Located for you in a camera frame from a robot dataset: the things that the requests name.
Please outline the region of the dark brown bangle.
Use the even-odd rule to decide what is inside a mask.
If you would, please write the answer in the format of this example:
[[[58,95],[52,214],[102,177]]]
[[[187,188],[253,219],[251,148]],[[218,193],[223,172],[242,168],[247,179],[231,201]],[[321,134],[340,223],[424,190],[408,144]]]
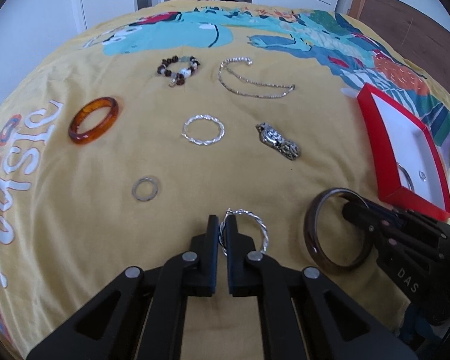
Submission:
[[[340,196],[349,202],[358,203],[359,206],[365,207],[367,209],[371,208],[371,204],[365,198],[352,191],[351,189],[333,188],[319,193],[312,200],[308,210],[305,213],[303,236],[305,246],[311,258],[323,272],[333,275],[339,275],[352,272],[359,268],[362,264],[364,264],[372,251],[373,243],[371,237],[368,235],[368,233],[366,233],[359,255],[348,266],[339,265],[332,261],[331,258],[328,258],[320,244],[318,224],[320,211],[323,208],[324,203],[326,203],[326,200],[328,200],[330,197],[335,195]]]

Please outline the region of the silver twisted hoop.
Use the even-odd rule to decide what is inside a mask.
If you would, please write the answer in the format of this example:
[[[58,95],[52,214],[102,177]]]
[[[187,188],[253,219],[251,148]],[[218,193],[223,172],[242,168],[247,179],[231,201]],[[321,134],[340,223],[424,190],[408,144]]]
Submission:
[[[253,219],[257,226],[259,227],[261,233],[262,233],[262,246],[260,248],[260,252],[265,254],[267,252],[268,246],[269,246],[269,234],[268,229],[265,223],[263,222],[262,218],[253,213],[252,211],[247,211],[244,209],[238,209],[238,210],[232,210],[231,208],[228,208],[225,212],[225,215],[223,217],[223,220],[221,221],[219,225],[219,234],[218,234],[218,242],[222,247],[223,255],[227,256],[227,242],[226,242],[226,222],[227,219],[232,216],[241,216],[246,215],[249,216],[249,218]]]

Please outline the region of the silver metal wristwatch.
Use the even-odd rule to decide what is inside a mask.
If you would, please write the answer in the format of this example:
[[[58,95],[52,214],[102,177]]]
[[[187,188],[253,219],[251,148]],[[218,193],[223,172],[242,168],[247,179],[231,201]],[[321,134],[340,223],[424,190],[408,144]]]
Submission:
[[[294,161],[301,156],[301,149],[297,143],[283,137],[268,123],[262,122],[255,128],[261,143],[276,150],[288,160]]]

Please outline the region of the red white jewelry box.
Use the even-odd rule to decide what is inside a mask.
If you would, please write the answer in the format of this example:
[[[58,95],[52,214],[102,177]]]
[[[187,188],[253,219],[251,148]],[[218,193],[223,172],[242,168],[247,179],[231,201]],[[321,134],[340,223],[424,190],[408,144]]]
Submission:
[[[364,85],[357,100],[370,141],[379,200],[440,221],[450,219],[446,174],[425,124],[373,85]],[[407,189],[397,163],[409,172],[414,192]]]

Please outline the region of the yellow patterned bedspread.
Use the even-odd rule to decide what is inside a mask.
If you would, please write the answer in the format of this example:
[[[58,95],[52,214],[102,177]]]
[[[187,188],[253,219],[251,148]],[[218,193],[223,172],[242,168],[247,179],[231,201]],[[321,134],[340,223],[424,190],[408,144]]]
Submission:
[[[324,10],[165,2],[51,53],[0,106],[0,346],[24,359],[125,268],[183,251],[228,208],[262,218],[269,255],[311,264],[305,210],[325,189],[377,198],[356,94],[383,90],[421,119],[450,188],[450,94],[365,24]],[[95,141],[68,127],[96,98],[119,114]],[[225,126],[198,146],[195,115]],[[294,141],[261,143],[265,122]]]

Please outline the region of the amber orange bangle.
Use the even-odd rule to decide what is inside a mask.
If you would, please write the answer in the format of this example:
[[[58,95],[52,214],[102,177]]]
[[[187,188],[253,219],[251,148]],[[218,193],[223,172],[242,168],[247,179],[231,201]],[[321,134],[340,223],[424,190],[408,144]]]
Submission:
[[[85,145],[107,133],[119,117],[119,102],[114,97],[99,97],[88,102],[71,119],[69,139]]]

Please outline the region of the wooden headboard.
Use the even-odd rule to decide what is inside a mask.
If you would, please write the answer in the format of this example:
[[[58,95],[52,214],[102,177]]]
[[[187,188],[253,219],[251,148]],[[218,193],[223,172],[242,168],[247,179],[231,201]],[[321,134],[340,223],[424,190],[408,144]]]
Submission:
[[[373,29],[450,94],[450,32],[447,29],[398,0],[352,0],[349,15]]]

